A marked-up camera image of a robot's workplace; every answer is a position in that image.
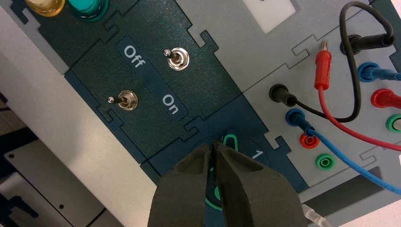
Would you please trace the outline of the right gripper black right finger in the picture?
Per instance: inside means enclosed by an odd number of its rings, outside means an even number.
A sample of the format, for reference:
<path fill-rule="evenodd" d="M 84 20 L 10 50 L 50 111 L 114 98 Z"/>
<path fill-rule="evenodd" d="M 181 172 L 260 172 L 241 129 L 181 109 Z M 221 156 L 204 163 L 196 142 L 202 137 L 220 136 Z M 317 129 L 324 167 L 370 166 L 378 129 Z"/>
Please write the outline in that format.
<path fill-rule="evenodd" d="M 287 178 L 215 142 L 216 181 L 227 227 L 306 227 L 300 198 Z"/>

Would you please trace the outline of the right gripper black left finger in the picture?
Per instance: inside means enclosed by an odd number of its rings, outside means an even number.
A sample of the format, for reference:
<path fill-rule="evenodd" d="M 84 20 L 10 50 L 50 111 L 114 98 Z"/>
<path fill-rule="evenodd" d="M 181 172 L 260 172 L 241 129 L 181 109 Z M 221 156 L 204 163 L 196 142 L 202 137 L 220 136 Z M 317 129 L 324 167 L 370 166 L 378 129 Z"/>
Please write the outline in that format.
<path fill-rule="evenodd" d="M 153 196 L 149 227 L 202 227 L 211 151 L 194 149 L 164 175 Z"/>

